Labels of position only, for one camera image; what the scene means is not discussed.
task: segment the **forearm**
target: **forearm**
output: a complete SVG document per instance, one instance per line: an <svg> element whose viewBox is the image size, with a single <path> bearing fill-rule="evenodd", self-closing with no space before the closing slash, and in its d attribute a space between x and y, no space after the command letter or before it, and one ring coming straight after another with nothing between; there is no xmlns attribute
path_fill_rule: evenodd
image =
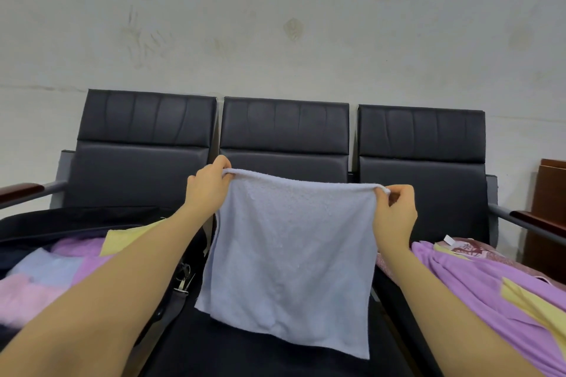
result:
<svg viewBox="0 0 566 377"><path fill-rule="evenodd" d="M409 249L381 252L445 377L541 375Z"/></svg>
<svg viewBox="0 0 566 377"><path fill-rule="evenodd" d="M180 209L112 257L29 322L0 355L0 368L25 364L19 356L26 352L33 357L29 347L35 346L44 363L53 357L69 360L77 369L81 363L107 363L105 375L113 375L113 364L125 363L207 216L198 209ZM17 375L36 375L28 369L25 365Z"/></svg>

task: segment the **hand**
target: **hand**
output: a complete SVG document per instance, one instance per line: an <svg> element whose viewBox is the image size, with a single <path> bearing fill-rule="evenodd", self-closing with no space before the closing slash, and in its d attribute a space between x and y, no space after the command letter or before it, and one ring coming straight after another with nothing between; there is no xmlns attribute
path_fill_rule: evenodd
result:
<svg viewBox="0 0 566 377"><path fill-rule="evenodd" d="M228 158L218 155L212 164L200 169L195 176L189 176L183 207L198 209L206 219L212 216L222 206L234 177L230 173L222 176L222 170L231 167Z"/></svg>
<svg viewBox="0 0 566 377"><path fill-rule="evenodd" d="M391 185L391 195L381 189L375 189L378 200L374 216L374 236L378 249L382 253L390 250L407 250L413 226L417 220L415 209L415 191L410 185ZM398 197L389 205L390 198Z"/></svg>

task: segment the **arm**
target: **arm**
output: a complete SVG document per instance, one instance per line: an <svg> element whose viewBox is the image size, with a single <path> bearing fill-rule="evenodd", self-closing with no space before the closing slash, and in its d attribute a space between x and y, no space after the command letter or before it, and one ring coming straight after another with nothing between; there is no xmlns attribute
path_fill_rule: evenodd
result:
<svg viewBox="0 0 566 377"><path fill-rule="evenodd" d="M224 167L230 162L219 156L189 177L185 204L173 216L29 322L0 354L2 375L119 376L187 245L226 198Z"/></svg>
<svg viewBox="0 0 566 377"><path fill-rule="evenodd" d="M413 188L388 188L400 196L390 207L385 193L376 191L375 239L442 373L446 377L541 376L413 255L409 249L417 219Z"/></svg>

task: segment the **white wall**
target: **white wall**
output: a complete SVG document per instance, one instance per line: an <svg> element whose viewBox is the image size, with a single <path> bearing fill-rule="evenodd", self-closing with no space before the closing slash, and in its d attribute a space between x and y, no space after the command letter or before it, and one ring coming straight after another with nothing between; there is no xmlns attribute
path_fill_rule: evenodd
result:
<svg viewBox="0 0 566 377"><path fill-rule="evenodd" d="M565 6L0 0L0 185L51 180L59 150L74 148L84 91L121 88L483 109L487 170L500 202L523 209L539 160L566 159ZM513 255L519 231L501 231Z"/></svg>

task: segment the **chair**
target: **chair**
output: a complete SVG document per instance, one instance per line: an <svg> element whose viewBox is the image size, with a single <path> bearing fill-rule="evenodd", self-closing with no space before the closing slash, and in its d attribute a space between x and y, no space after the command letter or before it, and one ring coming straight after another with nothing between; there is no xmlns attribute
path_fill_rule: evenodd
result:
<svg viewBox="0 0 566 377"><path fill-rule="evenodd" d="M187 177L207 164L215 123L214 97L89 90L76 150L61 153L56 180L0 188L0 208L54 194L49 210L1 220L0 248L32 235L170 216L185 200ZM201 230L185 253L193 267L204 266L206 245Z"/></svg>
<svg viewBox="0 0 566 377"><path fill-rule="evenodd" d="M346 182L349 107L326 102L227 97L220 153L234 168L296 180ZM194 308L195 280L178 319L145 364L144 377L410 376L377 303L369 298L369 361L237 330Z"/></svg>
<svg viewBox="0 0 566 377"><path fill-rule="evenodd" d="M485 173L481 111L360 105L357 154L360 182L414 186L418 219L411 241L448 235L495 247L498 217L565 241L497 205L496 178ZM421 372L442 376L399 287L377 267L373 285Z"/></svg>

